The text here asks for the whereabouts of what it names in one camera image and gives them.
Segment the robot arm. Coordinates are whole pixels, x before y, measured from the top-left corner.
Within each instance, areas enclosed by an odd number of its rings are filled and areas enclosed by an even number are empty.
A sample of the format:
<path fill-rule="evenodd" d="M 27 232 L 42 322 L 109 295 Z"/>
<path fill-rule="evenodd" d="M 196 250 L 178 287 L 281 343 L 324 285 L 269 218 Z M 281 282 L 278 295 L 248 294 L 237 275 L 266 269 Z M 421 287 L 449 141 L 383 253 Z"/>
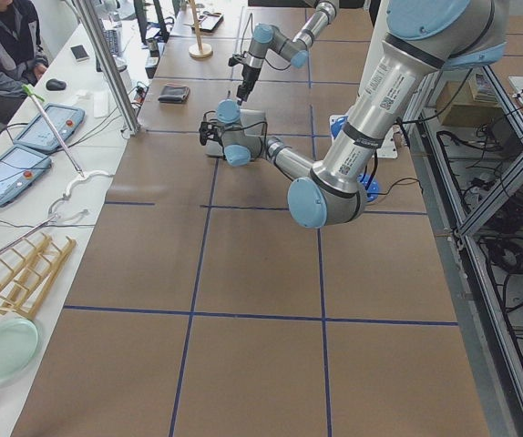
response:
<path fill-rule="evenodd" d="M 242 65 L 242 81 L 236 93 L 239 105 L 248 100 L 269 51 L 290 66 L 303 67 L 315 40 L 334 21 L 340 10 L 338 1 L 306 1 L 306 4 L 313 5 L 315 11 L 294 38 L 286 36 L 276 25 L 259 23 L 253 28 L 249 47 L 230 58 L 229 66 Z"/>
<path fill-rule="evenodd" d="M 319 229 L 351 222 L 367 202 L 359 175 L 383 145 L 386 133 L 403 117 L 422 80 L 442 69 L 475 68 L 498 61 L 505 52 L 507 1 L 391 1 L 383 55 L 365 88 L 349 108 L 346 120 L 325 158 L 312 161 L 267 134 L 262 111 L 241 104 L 252 92 L 268 52 L 301 67 L 316 37 L 337 17 L 336 1 L 314 1 L 314 14 L 294 38 L 275 25 L 258 24 L 248 49 L 231 57 L 241 65 L 242 81 L 235 99 L 222 100 L 213 119 L 200 124 L 200 143 L 216 143 L 231 166 L 264 158 L 291 180 L 288 208 L 301 226 Z"/>

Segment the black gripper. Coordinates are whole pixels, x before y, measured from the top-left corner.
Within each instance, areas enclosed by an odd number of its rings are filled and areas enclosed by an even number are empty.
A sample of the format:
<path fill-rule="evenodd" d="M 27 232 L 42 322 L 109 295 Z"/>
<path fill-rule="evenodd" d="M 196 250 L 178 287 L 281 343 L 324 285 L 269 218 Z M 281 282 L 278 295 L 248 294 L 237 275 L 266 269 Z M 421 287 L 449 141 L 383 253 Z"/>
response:
<path fill-rule="evenodd" d="M 247 101 L 251 90 L 258 80 L 258 69 L 253 66 L 244 65 L 241 75 L 242 83 L 238 85 L 236 97 L 239 101 Z"/>

